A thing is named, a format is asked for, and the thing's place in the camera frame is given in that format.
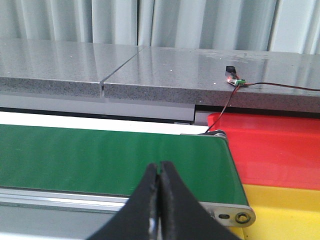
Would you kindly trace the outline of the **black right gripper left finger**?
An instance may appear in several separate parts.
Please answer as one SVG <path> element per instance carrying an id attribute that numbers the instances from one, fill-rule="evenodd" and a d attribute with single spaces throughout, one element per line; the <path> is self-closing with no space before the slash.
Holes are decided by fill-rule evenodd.
<path id="1" fill-rule="evenodd" d="M 158 173 L 150 163 L 125 205 L 89 240 L 156 240 L 158 238 Z"/>

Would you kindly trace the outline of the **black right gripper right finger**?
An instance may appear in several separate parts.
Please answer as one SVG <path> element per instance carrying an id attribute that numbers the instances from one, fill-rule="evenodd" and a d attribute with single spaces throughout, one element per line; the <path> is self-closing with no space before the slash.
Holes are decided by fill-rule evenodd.
<path id="1" fill-rule="evenodd" d="M 164 240 L 238 240 L 200 205 L 174 164 L 161 162 L 160 219 Z"/>

